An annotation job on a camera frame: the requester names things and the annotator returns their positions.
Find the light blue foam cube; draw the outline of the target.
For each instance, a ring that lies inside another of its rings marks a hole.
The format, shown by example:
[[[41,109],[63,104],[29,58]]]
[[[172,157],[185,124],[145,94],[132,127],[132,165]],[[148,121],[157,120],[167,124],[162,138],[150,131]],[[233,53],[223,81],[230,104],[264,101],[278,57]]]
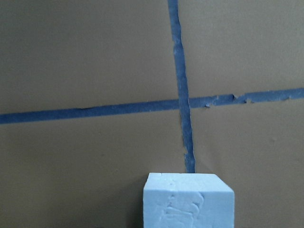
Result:
[[[145,228],[233,228],[234,191],[217,175],[150,173],[143,188]]]

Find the long blue tape strip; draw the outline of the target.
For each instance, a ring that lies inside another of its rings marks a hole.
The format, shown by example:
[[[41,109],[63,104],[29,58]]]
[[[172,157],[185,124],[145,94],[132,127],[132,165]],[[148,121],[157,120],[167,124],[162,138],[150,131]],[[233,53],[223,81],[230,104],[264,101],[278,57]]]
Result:
[[[287,89],[287,90],[274,90],[246,93],[240,96],[234,94],[228,95],[215,95],[206,97],[190,98],[190,108],[209,108],[211,106],[221,105],[237,105],[246,104],[248,102],[261,103],[261,102],[276,102],[284,101],[288,99],[301,99],[304,97],[304,89]],[[161,100],[151,102],[140,103],[128,103],[128,104],[114,104],[89,108],[70,108],[70,109],[58,109],[58,110],[45,110],[45,111],[33,111],[22,113],[10,113],[1,114],[1,124],[15,124],[15,123],[27,123],[38,121],[51,121],[60,119],[75,119],[86,118],[95,116],[107,116],[107,115],[119,115],[119,114],[132,114],[143,112],[157,112],[176,110],[179,108],[179,101],[173,100]]]

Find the crossing blue tape strip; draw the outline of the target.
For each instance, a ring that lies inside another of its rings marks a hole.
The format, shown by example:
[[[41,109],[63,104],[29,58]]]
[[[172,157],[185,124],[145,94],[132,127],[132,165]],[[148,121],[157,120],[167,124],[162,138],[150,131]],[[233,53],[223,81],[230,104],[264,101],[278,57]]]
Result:
[[[173,54],[178,88],[178,100],[181,119],[181,130],[186,153],[185,169],[187,173],[195,173],[195,156],[190,116],[189,90],[186,77],[184,49],[181,39],[181,24],[179,20],[179,7],[177,0],[168,1],[168,9],[173,41]]]

